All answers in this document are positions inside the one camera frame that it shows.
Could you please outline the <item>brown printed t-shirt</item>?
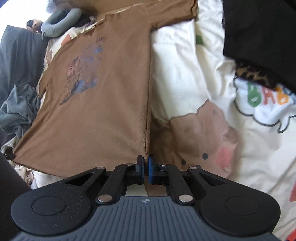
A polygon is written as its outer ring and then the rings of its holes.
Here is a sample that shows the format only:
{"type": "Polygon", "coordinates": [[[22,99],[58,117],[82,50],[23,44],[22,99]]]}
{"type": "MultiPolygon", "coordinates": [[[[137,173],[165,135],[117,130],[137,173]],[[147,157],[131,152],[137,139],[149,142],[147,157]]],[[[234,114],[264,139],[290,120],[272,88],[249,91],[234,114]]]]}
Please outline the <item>brown printed t-shirt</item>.
{"type": "Polygon", "coordinates": [[[63,46],[43,74],[44,100],[14,162],[59,177],[113,170],[149,154],[151,32],[191,20],[196,1],[151,1],[108,14],[63,46]]]}

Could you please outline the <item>cream bear print blanket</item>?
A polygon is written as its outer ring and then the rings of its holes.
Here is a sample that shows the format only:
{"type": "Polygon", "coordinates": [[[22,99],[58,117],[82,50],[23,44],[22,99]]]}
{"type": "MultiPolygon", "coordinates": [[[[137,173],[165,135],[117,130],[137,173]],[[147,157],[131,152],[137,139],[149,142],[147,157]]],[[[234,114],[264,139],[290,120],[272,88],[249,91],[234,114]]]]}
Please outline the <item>cream bear print blanket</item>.
{"type": "Polygon", "coordinates": [[[295,94],[270,90],[235,75],[223,55],[222,2],[198,1],[196,20],[152,33],[151,152],[158,161],[184,156],[186,127],[202,121],[236,133],[229,177],[273,196],[281,216],[274,235],[295,236],[295,94]]]}

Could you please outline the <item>leopard print cloth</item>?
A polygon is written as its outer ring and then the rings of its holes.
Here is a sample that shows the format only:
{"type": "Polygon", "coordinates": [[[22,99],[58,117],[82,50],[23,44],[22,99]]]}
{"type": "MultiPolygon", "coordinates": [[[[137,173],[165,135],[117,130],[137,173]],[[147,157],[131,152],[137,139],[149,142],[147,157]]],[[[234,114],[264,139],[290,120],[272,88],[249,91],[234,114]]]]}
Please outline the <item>leopard print cloth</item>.
{"type": "Polygon", "coordinates": [[[280,78],[270,70],[247,61],[235,61],[235,74],[244,80],[256,82],[275,90],[280,78]]]}

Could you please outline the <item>grey green garment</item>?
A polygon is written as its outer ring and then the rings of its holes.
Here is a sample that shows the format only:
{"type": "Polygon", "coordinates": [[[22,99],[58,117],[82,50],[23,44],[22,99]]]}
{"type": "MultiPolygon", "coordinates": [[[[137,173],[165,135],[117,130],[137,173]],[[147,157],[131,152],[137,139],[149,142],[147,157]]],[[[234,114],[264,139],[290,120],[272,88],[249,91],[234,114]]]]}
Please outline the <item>grey green garment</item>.
{"type": "Polygon", "coordinates": [[[29,84],[14,85],[1,105],[1,129],[8,135],[22,138],[36,118],[40,104],[34,87],[29,84]]]}

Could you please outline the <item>black cloth under neck pillow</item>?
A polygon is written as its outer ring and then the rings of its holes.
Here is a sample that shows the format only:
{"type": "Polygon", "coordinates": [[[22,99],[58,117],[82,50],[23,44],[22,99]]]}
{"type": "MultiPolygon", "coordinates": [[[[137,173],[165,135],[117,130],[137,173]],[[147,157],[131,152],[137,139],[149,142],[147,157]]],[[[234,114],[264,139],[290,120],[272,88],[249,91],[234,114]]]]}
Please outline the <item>black cloth under neck pillow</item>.
{"type": "Polygon", "coordinates": [[[94,23],[96,18],[94,16],[81,15],[79,20],[74,24],[74,27],[79,28],[94,23]]]}

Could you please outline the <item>flattened brown cardboard box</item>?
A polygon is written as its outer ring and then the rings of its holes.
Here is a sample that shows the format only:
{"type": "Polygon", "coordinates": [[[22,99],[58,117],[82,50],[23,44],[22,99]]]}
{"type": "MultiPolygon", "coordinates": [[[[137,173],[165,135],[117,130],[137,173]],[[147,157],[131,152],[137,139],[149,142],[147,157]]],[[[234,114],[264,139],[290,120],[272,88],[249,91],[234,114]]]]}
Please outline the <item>flattened brown cardboard box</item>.
{"type": "Polygon", "coordinates": [[[84,14],[100,15],[117,12],[147,1],[122,1],[122,0],[55,0],[53,3],[59,9],[79,8],[84,14]]]}

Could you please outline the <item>dark grey pillow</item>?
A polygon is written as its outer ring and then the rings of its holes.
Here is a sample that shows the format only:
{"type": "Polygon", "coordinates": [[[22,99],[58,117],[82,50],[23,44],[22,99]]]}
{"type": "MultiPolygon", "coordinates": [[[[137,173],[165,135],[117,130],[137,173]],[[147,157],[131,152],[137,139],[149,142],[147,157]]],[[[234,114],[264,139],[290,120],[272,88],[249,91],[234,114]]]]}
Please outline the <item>dark grey pillow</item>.
{"type": "Polygon", "coordinates": [[[1,103],[16,84],[37,86],[48,41],[27,29],[6,27],[1,39],[1,103]]]}

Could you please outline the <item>grey neck pillow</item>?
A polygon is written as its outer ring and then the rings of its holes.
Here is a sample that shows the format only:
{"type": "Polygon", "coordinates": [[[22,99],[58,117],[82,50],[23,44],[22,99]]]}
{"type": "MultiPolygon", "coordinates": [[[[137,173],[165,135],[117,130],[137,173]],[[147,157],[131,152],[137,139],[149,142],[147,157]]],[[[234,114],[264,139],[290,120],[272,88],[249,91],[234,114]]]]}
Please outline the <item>grey neck pillow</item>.
{"type": "Polygon", "coordinates": [[[79,8],[56,11],[41,25],[42,37],[56,38],[61,36],[78,22],[81,15],[82,10],[79,8]]]}

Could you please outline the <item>black folded garment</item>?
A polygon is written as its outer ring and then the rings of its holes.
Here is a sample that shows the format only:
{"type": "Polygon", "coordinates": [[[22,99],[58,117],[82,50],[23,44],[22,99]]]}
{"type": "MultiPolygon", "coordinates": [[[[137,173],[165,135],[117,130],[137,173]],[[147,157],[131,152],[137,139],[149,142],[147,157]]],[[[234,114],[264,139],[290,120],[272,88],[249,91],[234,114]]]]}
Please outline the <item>black folded garment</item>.
{"type": "Polygon", "coordinates": [[[295,91],[295,1],[223,1],[225,56],[271,72],[295,91]]]}

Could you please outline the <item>plush doll toy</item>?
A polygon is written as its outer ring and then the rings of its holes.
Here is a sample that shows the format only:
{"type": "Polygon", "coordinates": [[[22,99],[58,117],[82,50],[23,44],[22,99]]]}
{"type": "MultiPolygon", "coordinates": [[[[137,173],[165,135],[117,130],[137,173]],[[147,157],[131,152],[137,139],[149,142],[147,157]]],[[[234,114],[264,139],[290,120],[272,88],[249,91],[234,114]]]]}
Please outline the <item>plush doll toy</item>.
{"type": "Polygon", "coordinates": [[[33,20],[27,21],[26,28],[27,28],[27,30],[29,30],[31,32],[41,34],[42,33],[42,31],[41,31],[42,24],[43,24],[43,22],[41,20],[33,19],[33,20]]]}

